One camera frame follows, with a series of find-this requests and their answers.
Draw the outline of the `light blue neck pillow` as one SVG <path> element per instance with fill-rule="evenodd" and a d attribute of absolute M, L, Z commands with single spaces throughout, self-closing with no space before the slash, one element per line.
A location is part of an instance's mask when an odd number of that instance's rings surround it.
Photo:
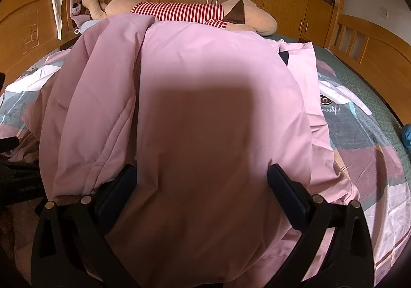
<path fill-rule="evenodd" d="M 89 20 L 84 22 L 80 28 L 76 28 L 74 30 L 75 34 L 83 34 L 88 28 L 93 27 L 94 25 L 96 25 L 97 23 L 99 23 L 100 20 Z"/>

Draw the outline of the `wall socket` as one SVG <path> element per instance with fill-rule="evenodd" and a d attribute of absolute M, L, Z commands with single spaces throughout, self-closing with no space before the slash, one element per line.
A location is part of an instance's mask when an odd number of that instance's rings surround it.
<path fill-rule="evenodd" d="M 382 19 L 387 20 L 388 10 L 387 10 L 386 8 L 384 8 L 384 7 L 380 7 L 380 9 L 379 9 L 379 16 L 380 16 Z"/>

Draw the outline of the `small purple plush toy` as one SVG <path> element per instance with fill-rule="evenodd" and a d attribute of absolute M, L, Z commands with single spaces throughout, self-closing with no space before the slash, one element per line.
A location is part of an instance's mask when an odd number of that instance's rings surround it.
<path fill-rule="evenodd" d="M 73 3 L 70 12 L 70 17 L 78 28 L 81 28 L 85 22 L 91 19 L 88 14 L 82 14 L 81 9 L 82 5 L 80 3 Z"/>

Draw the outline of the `wooden headboard left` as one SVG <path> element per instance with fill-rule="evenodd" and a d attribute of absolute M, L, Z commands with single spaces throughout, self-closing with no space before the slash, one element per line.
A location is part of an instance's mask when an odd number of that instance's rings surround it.
<path fill-rule="evenodd" d="M 1 0 L 1 73 L 4 86 L 53 50 L 76 39 L 70 0 L 61 7 L 62 39 L 57 37 L 52 0 Z"/>

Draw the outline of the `wooden footboard right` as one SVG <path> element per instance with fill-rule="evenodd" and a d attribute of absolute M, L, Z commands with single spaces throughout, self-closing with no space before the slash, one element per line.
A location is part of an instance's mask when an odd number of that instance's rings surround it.
<path fill-rule="evenodd" d="M 410 44 L 387 29 L 340 14 L 328 45 L 391 108 L 410 123 Z"/>

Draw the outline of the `plaid pink grey quilt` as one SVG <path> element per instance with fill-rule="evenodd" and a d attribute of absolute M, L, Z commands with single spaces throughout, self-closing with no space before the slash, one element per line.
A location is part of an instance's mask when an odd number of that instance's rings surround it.
<path fill-rule="evenodd" d="M 63 61 L 50 62 L 53 50 L 29 67 L 23 84 L 11 84 L 1 96 L 1 138 L 26 130 L 22 114 L 37 98 L 38 91 Z M 400 270 L 410 275 L 410 151 L 400 139 L 400 131 L 384 129 L 373 117 L 352 104 L 338 107 L 321 97 L 321 108 L 334 114 L 325 116 L 335 160 L 359 190 L 369 224 L 375 260 L 376 287 L 410 287 L 410 278 L 399 283 Z M 6 207 L 1 217 L 1 246 L 23 278 L 30 282 L 31 246 L 38 222 L 35 207 L 41 198 Z"/>

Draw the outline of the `pink hooded jacket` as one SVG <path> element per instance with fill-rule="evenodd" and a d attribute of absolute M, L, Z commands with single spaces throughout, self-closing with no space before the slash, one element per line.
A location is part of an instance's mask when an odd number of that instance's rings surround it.
<path fill-rule="evenodd" d="M 25 112 L 47 197 L 88 195 L 130 163 L 107 239 L 143 287 L 262 287 L 297 241 L 267 183 L 359 198 L 339 171 L 310 43 L 124 14 L 88 28 Z"/>

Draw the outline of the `blue plush neck pillow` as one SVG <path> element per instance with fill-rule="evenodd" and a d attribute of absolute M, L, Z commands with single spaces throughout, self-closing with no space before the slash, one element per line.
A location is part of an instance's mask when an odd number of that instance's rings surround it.
<path fill-rule="evenodd" d="M 401 139 L 404 147 L 411 150 L 411 124 L 406 124 L 401 130 Z"/>

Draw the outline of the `large striped plush dog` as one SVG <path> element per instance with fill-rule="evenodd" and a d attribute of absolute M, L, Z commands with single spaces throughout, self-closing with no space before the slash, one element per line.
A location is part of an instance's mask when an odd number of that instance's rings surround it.
<path fill-rule="evenodd" d="M 112 0 L 103 5 L 98 0 L 82 0 L 81 4 L 92 19 L 133 13 L 153 16 L 159 21 L 184 21 L 230 31 L 252 31 L 261 36 L 270 36 L 278 28 L 275 18 L 251 0 L 227 0 L 221 4 Z"/>

